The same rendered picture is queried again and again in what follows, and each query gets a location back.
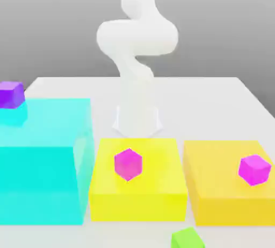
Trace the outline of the small green cube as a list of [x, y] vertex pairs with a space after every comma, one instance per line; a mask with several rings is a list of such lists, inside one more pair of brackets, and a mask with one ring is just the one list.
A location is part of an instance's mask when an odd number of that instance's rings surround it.
[[171, 248], [205, 248], [205, 244], [193, 227], [172, 233]]

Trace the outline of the large cyan box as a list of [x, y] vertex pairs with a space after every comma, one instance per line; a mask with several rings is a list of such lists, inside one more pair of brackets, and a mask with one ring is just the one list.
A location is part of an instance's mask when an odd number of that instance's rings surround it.
[[81, 225], [94, 162], [88, 98], [0, 109], [0, 225]]

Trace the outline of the small purple cube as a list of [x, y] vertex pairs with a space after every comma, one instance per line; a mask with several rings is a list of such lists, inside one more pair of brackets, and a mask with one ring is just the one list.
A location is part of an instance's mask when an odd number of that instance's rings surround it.
[[15, 109], [25, 102], [24, 85], [22, 82], [0, 82], [0, 108]]

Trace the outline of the small magenta cube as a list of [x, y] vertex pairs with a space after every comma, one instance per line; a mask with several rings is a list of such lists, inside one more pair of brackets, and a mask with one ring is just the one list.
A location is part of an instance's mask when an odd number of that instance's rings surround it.
[[269, 179], [272, 165], [259, 155], [250, 155], [240, 161], [238, 175], [250, 186], [265, 183]]

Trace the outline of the small pink cube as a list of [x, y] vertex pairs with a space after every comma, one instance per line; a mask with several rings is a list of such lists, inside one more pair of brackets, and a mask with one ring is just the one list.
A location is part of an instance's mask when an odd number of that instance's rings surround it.
[[130, 181], [142, 173], [143, 158], [128, 148], [114, 156], [114, 170], [124, 180]]

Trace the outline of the large orange box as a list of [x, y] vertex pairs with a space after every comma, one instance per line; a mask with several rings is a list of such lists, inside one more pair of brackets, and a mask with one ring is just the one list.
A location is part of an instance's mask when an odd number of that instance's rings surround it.
[[[272, 165], [251, 186], [238, 174], [253, 154]], [[197, 226], [275, 226], [275, 161], [254, 140], [186, 140], [183, 170]]]

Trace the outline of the large yellow box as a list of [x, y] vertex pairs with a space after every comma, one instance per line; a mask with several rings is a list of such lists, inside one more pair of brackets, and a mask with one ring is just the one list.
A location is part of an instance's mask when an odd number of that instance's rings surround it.
[[[127, 181], [115, 171], [115, 157], [142, 157], [142, 172]], [[102, 138], [91, 179], [93, 222], [184, 221], [187, 186], [173, 138]]]

